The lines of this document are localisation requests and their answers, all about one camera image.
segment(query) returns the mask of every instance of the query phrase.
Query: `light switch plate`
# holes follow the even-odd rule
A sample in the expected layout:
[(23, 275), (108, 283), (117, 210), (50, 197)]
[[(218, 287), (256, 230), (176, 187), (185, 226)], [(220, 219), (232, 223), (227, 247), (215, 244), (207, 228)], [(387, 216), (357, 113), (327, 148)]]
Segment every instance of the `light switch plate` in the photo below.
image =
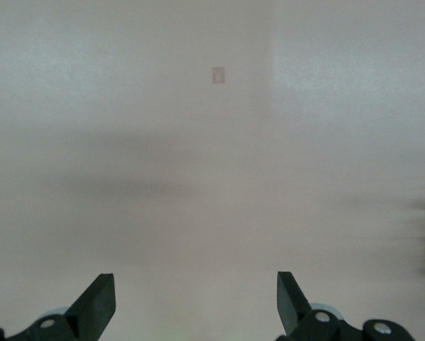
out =
[(212, 83), (223, 84), (225, 83), (225, 67), (213, 67), (212, 68)]

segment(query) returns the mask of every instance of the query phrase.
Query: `screw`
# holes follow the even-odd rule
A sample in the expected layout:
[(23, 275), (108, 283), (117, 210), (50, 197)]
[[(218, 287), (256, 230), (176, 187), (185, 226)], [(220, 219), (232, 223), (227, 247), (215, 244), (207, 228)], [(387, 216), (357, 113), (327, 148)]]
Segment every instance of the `screw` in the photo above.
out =
[(43, 321), (43, 322), (41, 323), (40, 327), (41, 327), (41, 328), (48, 328), (48, 327), (51, 327), (51, 326), (52, 326), (52, 325), (54, 325), (54, 324), (55, 324), (54, 319), (49, 318), (48, 320)]
[(319, 311), (315, 314), (315, 318), (319, 320), (320, 322), (329, 322), (330, 317), (327, 313), (324, 313), (323, 311)]
[(391, 334), (392, 330), (388, 325), (384, 323), (378, 322), (374, 324), (374, 329), (378, 331), (380, 334)]

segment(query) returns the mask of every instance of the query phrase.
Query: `white wall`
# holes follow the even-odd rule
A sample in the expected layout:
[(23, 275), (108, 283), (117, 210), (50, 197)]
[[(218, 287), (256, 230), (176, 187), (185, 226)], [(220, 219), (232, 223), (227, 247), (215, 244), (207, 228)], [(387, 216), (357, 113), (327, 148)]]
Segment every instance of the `white wall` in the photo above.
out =
[(425, 340), (425, 1), (0, 1), (10, 335), (273, 340), (278, 270)]

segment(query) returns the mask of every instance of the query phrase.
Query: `black mount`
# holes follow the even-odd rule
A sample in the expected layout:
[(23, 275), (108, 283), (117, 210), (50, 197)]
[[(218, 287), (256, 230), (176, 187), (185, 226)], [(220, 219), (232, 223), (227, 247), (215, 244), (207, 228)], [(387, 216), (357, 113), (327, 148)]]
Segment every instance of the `black mount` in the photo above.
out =
[(277, 341), (414, 341), (388, 320), (368, 320), (358, 330), (329, 311), (313, 310), (291, 272), (277, 276), (277, 310), (286, 333)]
[(97, 341), (115, 310), (113, 275), (102, 274), (64, 315), (44, 316), (8, 338), (0, 328), (0, 341)]
[[(313, 310), (290, 272), (277, 277), (277, 309), (286, 336), (277, 341), (414, 341), (400, 325), (369, 320), (358, 330), (326, 310)], [(0, 341), (97, 341), (116, 310), (114, 277), (99, 275), (63, 315), (35, 321)]]

